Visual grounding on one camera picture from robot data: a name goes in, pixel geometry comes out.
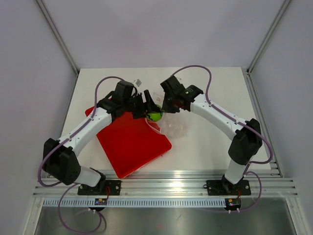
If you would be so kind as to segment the green toy watermelon ball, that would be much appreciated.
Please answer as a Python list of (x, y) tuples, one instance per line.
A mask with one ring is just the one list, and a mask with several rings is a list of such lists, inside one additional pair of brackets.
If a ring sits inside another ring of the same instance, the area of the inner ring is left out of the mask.
[(161, 106), (157, 105), (158, 107), (158, 111), (157, 112), (152, 112), (152, 113), (147, 113), (146, 114), (146, 119), (148, 121), (152, 121), (152, 122), (157, 122), (160, 121), (163, 117), (163, 110), (161, 108)]

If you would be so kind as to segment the clear dotted zip bag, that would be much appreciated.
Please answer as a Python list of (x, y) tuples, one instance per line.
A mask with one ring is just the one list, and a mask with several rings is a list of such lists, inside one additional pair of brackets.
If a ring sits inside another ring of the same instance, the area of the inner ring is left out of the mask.
[(185, 137), (188, 125), (182, 113), (166, 113), (160, 121), (152, 122), (146, 119), (148, 126), (157, 134), (165, 135), (169, 139), (178, 139)]

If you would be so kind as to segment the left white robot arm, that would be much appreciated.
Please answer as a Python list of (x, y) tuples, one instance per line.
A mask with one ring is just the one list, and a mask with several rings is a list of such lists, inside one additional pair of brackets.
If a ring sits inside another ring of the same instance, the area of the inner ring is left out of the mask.
[(146, 118), (158, 112), (148, 90), (139, 93), (134, 84), (119, 81), (113, 91), (101, 100), (96, 100), (90, 115), (74, 130), (57, 140), (49, 138), (44, 143), (43, 161), (39, 171), (45, 171), (65, 185), (81, 184), (93, 194), (105, 191), (106, 177), (98, 170), (80, 166), (78, 155), (84, 147), (105, 127), (112, 124), (125, 112), (134, 119)]

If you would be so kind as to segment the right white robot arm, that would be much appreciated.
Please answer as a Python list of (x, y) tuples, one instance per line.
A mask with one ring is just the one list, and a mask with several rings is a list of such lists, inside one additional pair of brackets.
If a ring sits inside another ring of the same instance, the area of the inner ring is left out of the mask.
[(164, 91), (162, 108), (165, 112), (192, 112), (215, 125), (231, 140), (228, 169), (213, 189), (219, 195), (237, 194), (251, 158), (262, 146), (260, 123), (255, 119), (236, 120), (210, 101), (203, 90), (194, 85), (186, 88), (173, 75), (160, 85)]

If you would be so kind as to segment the red plastic tray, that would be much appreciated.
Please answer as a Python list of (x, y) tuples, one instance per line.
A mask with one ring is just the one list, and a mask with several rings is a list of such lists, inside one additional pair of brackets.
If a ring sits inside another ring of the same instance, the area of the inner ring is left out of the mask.
[(125, 112), (101, 130), (83, 149), (81, 163), (97, 169), (114, 169), (125, 178), (171, 150), (167, 137), (156, 123), (134, 119)]

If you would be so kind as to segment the left small circuit board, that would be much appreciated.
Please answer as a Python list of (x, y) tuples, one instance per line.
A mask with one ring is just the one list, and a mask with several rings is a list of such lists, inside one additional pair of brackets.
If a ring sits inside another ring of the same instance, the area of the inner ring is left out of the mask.
[(107, 199), (105, 198), (95, 198), (96, 205), (107, 205)]

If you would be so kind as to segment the small circuit board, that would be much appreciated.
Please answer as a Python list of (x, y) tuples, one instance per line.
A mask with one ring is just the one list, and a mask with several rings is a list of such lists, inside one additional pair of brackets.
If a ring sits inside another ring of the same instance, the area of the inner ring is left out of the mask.
[(105, 198), (95, 198), (96, 205), (107, 205), (107, 199)]
[(236, 211), (237, 209), (241, 208), (241, 205), (242, 205), (241, 198), (225, 199), (226, 210)]

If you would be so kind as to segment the right small circuit board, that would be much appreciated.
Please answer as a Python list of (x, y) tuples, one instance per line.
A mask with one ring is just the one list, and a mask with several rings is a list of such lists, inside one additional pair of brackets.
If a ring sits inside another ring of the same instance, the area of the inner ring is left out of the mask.
[(242, 205), (241, 198), (225, 199), (226, 210), (236, 211), (237, 209), (241, 208), (241, 205)]

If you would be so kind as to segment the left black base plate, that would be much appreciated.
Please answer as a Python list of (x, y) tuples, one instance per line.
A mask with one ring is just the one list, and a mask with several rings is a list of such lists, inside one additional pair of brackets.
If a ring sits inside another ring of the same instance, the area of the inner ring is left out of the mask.
[(119, 196), (121, 183), (120, 180), (104, 180), (94, 187), (80, 185), (77, 194), (80, 196)]

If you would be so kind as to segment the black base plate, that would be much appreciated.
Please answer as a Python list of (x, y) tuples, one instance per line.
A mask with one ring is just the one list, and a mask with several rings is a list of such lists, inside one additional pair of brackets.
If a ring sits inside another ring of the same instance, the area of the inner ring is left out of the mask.
[(251, 189), (248, 180), (241, 180), (233, 185), (223, 180), (207, 180), (203, 185), (209, 196), (250, 196)]
[(80, 185), (77, 194), (80, 196), (119, 196), (121, 183), (120, 180), (104, 180), (94, 187)]

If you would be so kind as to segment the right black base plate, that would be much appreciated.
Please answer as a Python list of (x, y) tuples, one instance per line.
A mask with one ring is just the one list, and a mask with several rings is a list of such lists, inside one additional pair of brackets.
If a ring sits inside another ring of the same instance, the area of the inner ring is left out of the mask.
[(207, 180), (203, 185), (209, 196), (250, 196), (251, 189), (248, 180), (241, 180), (233, 185), (223, 180)]

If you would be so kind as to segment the right aluminium frame post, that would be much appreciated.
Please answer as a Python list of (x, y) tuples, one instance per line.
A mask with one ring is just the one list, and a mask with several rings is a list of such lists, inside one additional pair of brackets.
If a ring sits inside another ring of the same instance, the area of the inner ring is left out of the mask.
[(283, 17), (285, 16), (286, 12), (288, 11), (290, 5), (292, 4), (292, 0), (284, 0), (277, 11), (273, 21), (271, 22), (263, 40), (261, 41), (261, 44), (259, 45), (255, 55), (253, 56), (252, 61), (250, 62), (248, 68), (246, 69), (246, 72), (248, 75), (251, 75), (253, 70), (255, 69), (257, 63), (261, 59), (263, 53), (265, 52), (268, 44), (270, 43), (272, 37), (274, 36), (276, 30), (278, 29), (278, 26), (280, 22), (282, 21)]

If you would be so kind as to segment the aluminium frame post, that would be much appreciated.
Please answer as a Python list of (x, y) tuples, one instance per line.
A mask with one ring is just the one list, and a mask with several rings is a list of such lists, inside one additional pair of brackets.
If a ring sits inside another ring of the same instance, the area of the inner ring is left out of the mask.
[(59, 45), (62, 53), (64, 54), (67, 62), (69, 63), (71, 69), (73, 70), (76, 77), (78, 77), (80, 69), (77, 66), (74, 58), (72, 57), (68, 47), (66, 46), (58, 27), (45, 3), (44, 0), (34, 0), (36, 6), (38, 7), (41, 15), (43, 16), (44, 20), (47, 23), (48, 28), (50, 29), (51, 33), (53, 34), (53, 37), (55, 38), (57, 44)]
[(251, 75), (253, 70), (255, 69), (257, 63), (261, 59), (263, 53), (265, 52), (268, 44), (270, 43), (272, 37), (274, 36), (276, 30), (278, 29), (278, 26), (280, 22), (282, 21), (283, 17), (285, 16), (286, 12), (288, 11), (290, 5), (292, 4), (292, 0), (284, 0), (277, 11), (273, 21), (271, 22), (263, 40), (261, 41), (261, 44), (259, 45), (255, 55), (253, 56), (252, 61), (250, 62), (248, 68), (246, 69), (246, 72), (248, 75)]

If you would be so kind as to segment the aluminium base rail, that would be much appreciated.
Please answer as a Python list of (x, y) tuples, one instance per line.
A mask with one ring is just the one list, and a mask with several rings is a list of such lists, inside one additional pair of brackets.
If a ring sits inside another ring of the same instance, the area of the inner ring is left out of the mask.
[[(298, 191), (291, 178), (281, 177), (277, 170), (261, 170), (258, 176), (246, 176), (251, 188), (251, 197), (262, 190), (262, 198), (298, 197)], [(203, 187), (207, 180), (220, 179), (221, 171), (209, 170), (140, 170), (121, 179), (122, 198), (197, 198), (207, 197)]]

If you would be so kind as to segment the left aluminium frame post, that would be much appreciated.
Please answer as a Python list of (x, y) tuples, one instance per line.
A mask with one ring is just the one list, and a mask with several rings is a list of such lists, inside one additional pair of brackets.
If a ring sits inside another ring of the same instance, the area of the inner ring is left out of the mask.
[(78, 77), (80, 69), (77, 66), (74, 58), (72, 57), (68, 47), (66, 46), (58, 27), (45, 3), (44, 0), (34, 0), (36, 6), (38, 7), (41, 15), (43, 16), (44, 20), (47, 23), (48, 28), (50, 29), (51, 33), (53, 34), (53, 37), (55, 38), (57, 44), (59, 45), (62, 53), (64, 54), (67, 62), (69, 63), (71, 69), (73, 70), (76, 77)]

